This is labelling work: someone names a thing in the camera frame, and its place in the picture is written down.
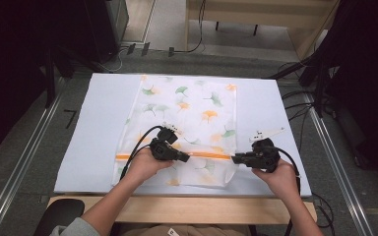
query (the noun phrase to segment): sleeve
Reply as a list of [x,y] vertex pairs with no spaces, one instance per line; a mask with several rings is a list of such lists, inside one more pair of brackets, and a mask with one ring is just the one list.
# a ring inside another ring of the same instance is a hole
[[57,226],[50,236],[99,236],[97,231],[86,221],[77,217],[69,226]]

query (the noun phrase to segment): table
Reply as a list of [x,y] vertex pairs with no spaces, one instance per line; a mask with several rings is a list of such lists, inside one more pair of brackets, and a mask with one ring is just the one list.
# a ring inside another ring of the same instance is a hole
[[[82,199],[87,207],[90,207],[101,198],[100,195],[111,189],[117,142],[141,77],[142,75],[93,74],[75,134],[60,166],[54,189],[56,193],[66,195],[53,198],[53,201],[57,198]],[[248,138],[256,129],[284,127],[285,132],[272,137],[272,140],[277,147],[283,148],[295,159],[301,174],[301,195],[303,197],[311,195],[275,81],[188,76],[183,78],[237,85],[236,130],[237,148],[240,151],[251,149]],[[98,196],[86,196],[86,193],[98,194]],[[254,176],[249,168],[240,166],[225,189],[142,186],[117,220],[287,223],[287,211],[280,200],[269,198],[272,195],[267,185]],[[308,203],[307,206],[315,216],[312,203]],[[234,214],[234,217],[213,217],[223,214]],[[260,215],[274,217],[263,219],[264,217]]]
[[[186,0],[185,45],[189,20],[199,20],[201,0]],[[286,27],[299,59],[334,19],[340,0],[208,0],[204,21]]]

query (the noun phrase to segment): person's left hand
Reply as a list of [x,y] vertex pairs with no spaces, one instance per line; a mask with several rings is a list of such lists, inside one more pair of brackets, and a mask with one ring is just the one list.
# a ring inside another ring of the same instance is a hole
[[171,165],[173,165],[172,160],[156,160],[152,155],[152,151],[145,147],[134,157],[124,178],[128,177],[143,184],[144,181],[150,179],[159,170]]

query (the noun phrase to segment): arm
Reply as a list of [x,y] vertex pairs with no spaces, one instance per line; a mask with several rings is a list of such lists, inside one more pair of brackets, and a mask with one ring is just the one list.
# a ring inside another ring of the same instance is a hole
[[96,205],[82,215],[100,235],[108,235],[115,218],[134,191],[160,169],[169,167],[172,161],[158,161],[148,148],[143,148],[133,159],[125,177]]
[[299,196],[291,164],[281,159],[273,173],[266,173],[260,169],[252,169],[252,171],[282,200],[289,211],[297,235],[323,235]]

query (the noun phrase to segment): white table surface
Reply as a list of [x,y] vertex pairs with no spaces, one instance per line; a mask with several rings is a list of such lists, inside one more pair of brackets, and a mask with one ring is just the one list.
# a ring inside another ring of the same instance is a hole
[[[280,129],[271,137],[287,151],[299,169],[301,196],[311,195],[276,81],[221,77],[181,77],[237,85],[237,152],[251,150],[249,138],[257,130]],[[106,193],[111,186],[116,148],[131,109],[141,75],[93,74],[72,141],[57,176],[55,193]],[[282,159],[289,161],[281,153]],[[240,165],[224,189],[190,186],[141,186],[136,195],[273,196],[266,183]]]

